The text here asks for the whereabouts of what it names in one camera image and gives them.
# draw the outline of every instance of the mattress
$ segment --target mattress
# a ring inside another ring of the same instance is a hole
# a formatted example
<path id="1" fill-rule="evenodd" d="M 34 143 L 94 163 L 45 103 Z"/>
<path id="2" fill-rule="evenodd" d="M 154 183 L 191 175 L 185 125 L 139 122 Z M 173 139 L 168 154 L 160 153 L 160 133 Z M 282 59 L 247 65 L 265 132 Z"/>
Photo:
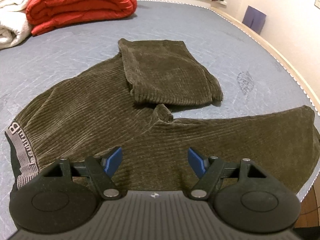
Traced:
<path id="1" fill-rule="evenodd" d="M 14 183 L 4 129 L 34 97 L 118 52 L 120 38 L 182 40 L 195 59 L 214 74 L 224 100 L 219 106 L 177 108 L 174 118 L 232 118 L 311 106 L 300 86 L 256 41 L 206 8 L 139 1 L 129 18 L 56 29 L 0 51 L 0 240 L 15 232 L 9 214 Z M 316 113 L 315 126 L 320 131 Z M 320 163 L 301 188 L 302 199 Z"/>

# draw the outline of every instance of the wall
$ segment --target wall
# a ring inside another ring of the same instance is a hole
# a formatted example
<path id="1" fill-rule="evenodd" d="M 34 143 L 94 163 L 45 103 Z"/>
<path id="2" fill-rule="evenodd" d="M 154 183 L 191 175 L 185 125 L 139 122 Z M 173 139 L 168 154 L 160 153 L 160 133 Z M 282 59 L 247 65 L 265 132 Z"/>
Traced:
<path id="1" fill-rule="evenodd" d="M 248 5 L 267 15 L 261 37 L 274 46 L 320 97 L 320 9 L 315 0 L 225 0 L 219 7 L 242 21 Z"/>

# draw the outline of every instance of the red comforter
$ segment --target red comforter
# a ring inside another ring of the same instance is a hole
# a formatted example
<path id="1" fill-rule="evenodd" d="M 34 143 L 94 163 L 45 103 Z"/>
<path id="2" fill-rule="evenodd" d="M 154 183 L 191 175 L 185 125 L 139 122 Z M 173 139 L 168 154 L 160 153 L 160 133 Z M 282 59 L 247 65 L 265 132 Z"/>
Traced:
<path id="1" fill-rule="evenodd" d="M 74 23 L 124 18 L 136 8 L 137 0 L 30 0 L 26 15 L 36 36 Z"/>

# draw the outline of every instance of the blue gripper pad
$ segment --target blue gripper pad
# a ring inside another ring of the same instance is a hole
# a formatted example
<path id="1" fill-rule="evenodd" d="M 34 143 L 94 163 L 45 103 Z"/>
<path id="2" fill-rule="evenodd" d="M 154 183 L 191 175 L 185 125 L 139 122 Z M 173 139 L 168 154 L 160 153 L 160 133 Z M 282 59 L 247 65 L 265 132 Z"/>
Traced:
<path id="1" fill-rule="evenodd" d="M 121 147 L 115 147 L 108 157 L 102 159 L 102 166 L 104 172 L 111 178 L 119 168 L 122 162 L 122 149 Z"/>
<path id="2" fill-rule="evenodd" d="M 192 148 L 188 150 L 188 162 L 199 179 L 205 174 L 209 167 L 208 158 L 202 156 Z"/>

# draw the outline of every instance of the ribbed plastic surface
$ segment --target ribbed plastic surface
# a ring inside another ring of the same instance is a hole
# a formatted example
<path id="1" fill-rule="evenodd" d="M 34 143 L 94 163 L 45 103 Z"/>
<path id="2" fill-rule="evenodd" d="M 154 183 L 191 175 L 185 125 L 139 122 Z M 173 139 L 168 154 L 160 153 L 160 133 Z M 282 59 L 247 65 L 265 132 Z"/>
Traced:
<path id="1" fill-rule="evenodd" d="M 181 191 L 129 191 L 126 197 L 105 201 L 86 224 L 58 235 L 23 230 L 10 240 L 298 240 L 292 232 L 257 236 L 223 224 L 204 201 Z"/>

